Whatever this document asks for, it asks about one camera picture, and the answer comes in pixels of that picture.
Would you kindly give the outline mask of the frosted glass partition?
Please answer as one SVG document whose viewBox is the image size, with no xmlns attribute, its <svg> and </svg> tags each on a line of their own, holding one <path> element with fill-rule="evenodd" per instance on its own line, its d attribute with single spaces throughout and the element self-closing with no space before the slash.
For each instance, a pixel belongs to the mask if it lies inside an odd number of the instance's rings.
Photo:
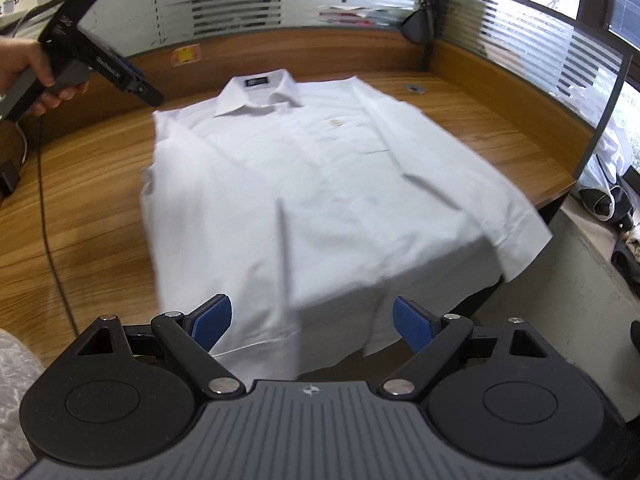
<svg viewBox="0 0 640 480">
<path fill-rule="evenodd" d="M 3 24 L 35 37 L 64 0 Z M 98 0 L 81 26 L 136 62 L 168 99 L 284 67 L 326 77 L 426 70 L 474 96 L 580 174 L 612 116 L 629 51 L 528 0 L 432 0 L 435 39 L 400 31 L 418 0 Z M 200 62 L 171 52 L 199 44 Z"/>
</svg>

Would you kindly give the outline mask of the black wall socket box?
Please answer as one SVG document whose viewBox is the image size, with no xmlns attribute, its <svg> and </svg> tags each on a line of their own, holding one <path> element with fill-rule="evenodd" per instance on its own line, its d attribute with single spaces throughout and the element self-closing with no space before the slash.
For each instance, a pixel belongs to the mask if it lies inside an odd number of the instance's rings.
<svg viewBox="0 0 640 480">
<path fill-rule="evenodd" d="M 20 170 L 11 159 L 0 164 L 0 194 L 2 200 L 14 193 L 20 180 Z"/>
</svg>

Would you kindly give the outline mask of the black white bag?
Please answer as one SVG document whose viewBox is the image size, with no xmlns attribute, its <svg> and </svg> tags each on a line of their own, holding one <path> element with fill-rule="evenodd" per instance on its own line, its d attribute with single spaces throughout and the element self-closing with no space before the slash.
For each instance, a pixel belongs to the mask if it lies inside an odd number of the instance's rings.
<svg viewBox="0 0 640 480">
<path fill-rule="evenodd" d="M 573 191 L 585 210 L 617 232 L 634 227 L 637 201 L 630 188 L 614 171 L 612 174 L 598 154 L 592 154 Z"/>
</svg>

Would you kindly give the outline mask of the white collared shirt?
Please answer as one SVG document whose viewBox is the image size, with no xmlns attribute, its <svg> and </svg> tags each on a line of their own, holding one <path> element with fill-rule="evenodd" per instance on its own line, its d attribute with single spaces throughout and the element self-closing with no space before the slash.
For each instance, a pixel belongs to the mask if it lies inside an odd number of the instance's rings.
<svg viewBox="0 0 640 480">
<path fill-rule="evenodd" d="M 494 166 L 356 77 L 239 76 L 153 119 L 141 208 L 158 305 L 228 296 L 212 353 L 242 382 L 378 352 L 397 296 L 445 313 L 551 240 Z"/>
</svg>

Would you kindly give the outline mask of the red yellow sticker label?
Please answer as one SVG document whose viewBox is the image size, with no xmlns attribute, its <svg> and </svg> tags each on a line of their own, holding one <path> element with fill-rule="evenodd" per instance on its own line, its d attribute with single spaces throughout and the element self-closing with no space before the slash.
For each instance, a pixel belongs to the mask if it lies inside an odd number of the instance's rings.
<svg viewBox="0 0 640 480">
<path fill-rule="evenodd" d="M 178 67 L 200 62 L 201 58 L 201 46 L 199 44 L 187 44 L 186 46 L 175 48 L 171 52 L 170 62 L 172 67 Z"/>
</svg>

